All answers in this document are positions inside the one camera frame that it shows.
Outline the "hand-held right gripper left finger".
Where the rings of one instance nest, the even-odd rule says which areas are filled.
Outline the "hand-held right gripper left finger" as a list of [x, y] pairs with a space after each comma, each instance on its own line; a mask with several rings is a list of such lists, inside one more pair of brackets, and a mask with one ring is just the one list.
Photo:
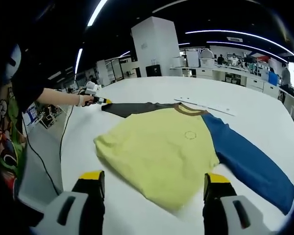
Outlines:
[[42, 220], [31, 228], [33, 235], [101, 235], [105, 214], [104, 171], [83, 173], [72, 191], [57, 196], [45, 209]]

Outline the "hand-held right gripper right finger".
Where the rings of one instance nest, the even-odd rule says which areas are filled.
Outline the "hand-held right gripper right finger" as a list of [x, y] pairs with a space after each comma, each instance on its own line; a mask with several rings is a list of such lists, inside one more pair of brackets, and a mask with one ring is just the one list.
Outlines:
[[261, 211], [245, 196], [237, 195], [222, 175], [206, 173], [203, 195], [203, 221], [206, 235], [275, 235], [263, 220]]

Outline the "person's left hand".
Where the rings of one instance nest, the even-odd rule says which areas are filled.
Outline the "person's left hand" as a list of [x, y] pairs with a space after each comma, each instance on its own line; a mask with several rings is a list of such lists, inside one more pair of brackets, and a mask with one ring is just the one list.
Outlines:
[[91, 95], [83, 95], [82, 107], [90, 106], [94, 103], [94, 97]]

